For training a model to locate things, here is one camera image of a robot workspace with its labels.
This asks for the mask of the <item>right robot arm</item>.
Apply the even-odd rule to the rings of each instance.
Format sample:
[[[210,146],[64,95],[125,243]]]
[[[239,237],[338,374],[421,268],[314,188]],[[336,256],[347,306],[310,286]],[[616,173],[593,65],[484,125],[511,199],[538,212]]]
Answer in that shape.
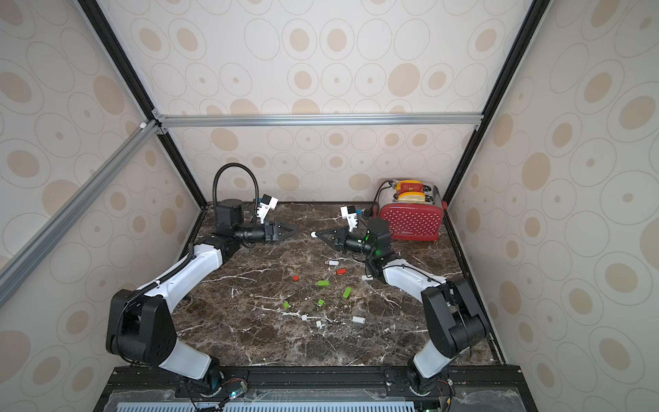
[[[341,253],[362,255],[367,273],[398,288],[423,305],[429,340],[408,363],[410,390],[427,396],[440,374],[458,355],[485,340],[492,331],[487,315],[463,278],[451,281],[419,269],[394,251],[390,223],[374,218],[364,234],[348,227],[312,233]]]

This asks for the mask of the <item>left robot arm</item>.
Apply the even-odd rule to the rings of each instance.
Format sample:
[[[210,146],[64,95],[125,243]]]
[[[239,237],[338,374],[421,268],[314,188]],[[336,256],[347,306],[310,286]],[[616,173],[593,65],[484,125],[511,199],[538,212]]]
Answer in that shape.
[[[136,290],[122,289],[111,300],[106,351],[126,362],[159,367],[191,379],[216,395],[224,375],[216,358],[195,350],[178,338],[172,313],[178,304],[209,274],[220,269],[244,245],[272,244],[295,236],[299,226],[268,221],[276,199],[257,199],[252,221],[244,219],[243,204],[227,199],[213,205],[214,231],[162,275]]]

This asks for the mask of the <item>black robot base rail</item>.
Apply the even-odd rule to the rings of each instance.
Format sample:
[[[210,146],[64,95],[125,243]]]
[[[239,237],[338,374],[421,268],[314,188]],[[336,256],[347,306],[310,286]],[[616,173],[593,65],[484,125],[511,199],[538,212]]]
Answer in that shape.
[[[220,367],[208,379],[118,367],[97,411],[535,411],[520,367]]]

